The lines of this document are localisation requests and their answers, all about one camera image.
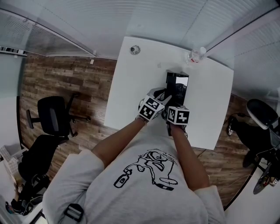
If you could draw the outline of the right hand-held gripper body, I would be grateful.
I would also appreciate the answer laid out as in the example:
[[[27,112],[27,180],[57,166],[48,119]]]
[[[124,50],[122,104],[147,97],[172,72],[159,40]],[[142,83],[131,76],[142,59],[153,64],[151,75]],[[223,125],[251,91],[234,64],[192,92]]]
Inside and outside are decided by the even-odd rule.
[[[186,126],[189,121],[190,111],[183,107],[169,106],[167,113],[167,121],[174,125]]]

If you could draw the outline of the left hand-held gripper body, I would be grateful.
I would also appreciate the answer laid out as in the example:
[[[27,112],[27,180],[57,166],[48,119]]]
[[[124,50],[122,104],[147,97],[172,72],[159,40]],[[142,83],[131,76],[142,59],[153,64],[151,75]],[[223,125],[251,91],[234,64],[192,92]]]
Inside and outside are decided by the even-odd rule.
[[[158,117],[165,109],[165,106],[159,101],[163,95],[164,94],[160,94],[154,97],[151,94],[147,94],[140,102],[138,115],[148,122]]]

